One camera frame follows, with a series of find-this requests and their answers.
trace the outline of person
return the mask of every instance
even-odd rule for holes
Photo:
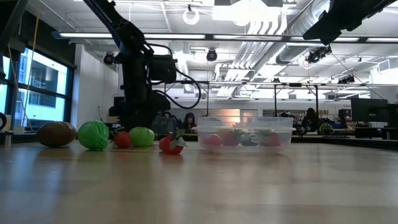
[[[307,110],[307,114],[303,118],[302,127],[304,127],[307,132],[314,132],[319,128],[317,114],[313,108]]]
[[[185,133],[194,133],[195,131],[191,130],[194,127],[196,127],[195,115],[193,115],[193,113],[187,113],[182,123],[182,128],[185,130]]]

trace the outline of monitor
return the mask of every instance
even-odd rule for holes
[[[351,99],[353,121],[389,122],[388,101],[382,99]]]

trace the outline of clear plastic bin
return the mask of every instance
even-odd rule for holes
[[[198,142],[217,152],[280,151],[292,140],[292,118],[219,116],[199,118]]]

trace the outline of strawberry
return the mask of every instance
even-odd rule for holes
[[[277,133],[270,133],[269,141],[266,142],[266,146],[280,146],[279,137]]]
[[[224,146],[237,146],[241,142],[241,135],[244,134],[239,129],[228,131],[221,137]]]
[[[217,134],[209,135],[203,143],[207,146],[220,146],[223,142]]]
[[[167,135],[159,141],[159,149],[167,154],[180,154],[184,146],[187,146],[182,139],[184,130]]]

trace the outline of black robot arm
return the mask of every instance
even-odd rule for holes
[[[173,83],[176,60],[172,55],[154,55],[144,34],[115,10],[108,0],[84,0],[112,34],[120,53],[114,63],[123,69],[124,102],[109,109],[110,116],[119,116],[120,123],[130,130],[136,126],[150,128],[158,111],[170,109],[163,94],[152,90],[151,80]]]

